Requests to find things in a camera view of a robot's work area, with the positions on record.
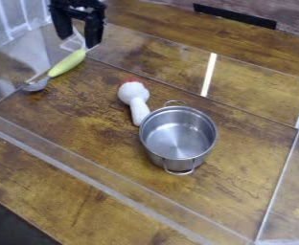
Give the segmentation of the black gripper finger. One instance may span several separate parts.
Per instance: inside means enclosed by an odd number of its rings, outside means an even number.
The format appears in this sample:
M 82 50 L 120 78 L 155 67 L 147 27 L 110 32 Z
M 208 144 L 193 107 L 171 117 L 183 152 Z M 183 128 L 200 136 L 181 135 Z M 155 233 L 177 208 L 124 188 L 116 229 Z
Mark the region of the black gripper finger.
M 73 24 L 69 15 L 61 9 L 52 9 L 50 18 L 57 36 L 61 39 L 66 39 L 73 34 Z
M 104 20 L 101 18 L 90 18 L 85 21 L 84 37 L 85 46 L 93 48 L 102 41 L 104 35 Z

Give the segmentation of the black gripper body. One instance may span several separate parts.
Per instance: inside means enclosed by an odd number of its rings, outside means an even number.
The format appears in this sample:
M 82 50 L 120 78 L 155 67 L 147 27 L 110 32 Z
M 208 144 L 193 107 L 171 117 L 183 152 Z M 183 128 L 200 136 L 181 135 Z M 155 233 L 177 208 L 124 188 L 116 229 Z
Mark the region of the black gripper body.
M 105 21 L 106 5 L 100 0 L 49 0 L 52 21 L 70 21 L 73 18 L 85 21 L 97 18 Z

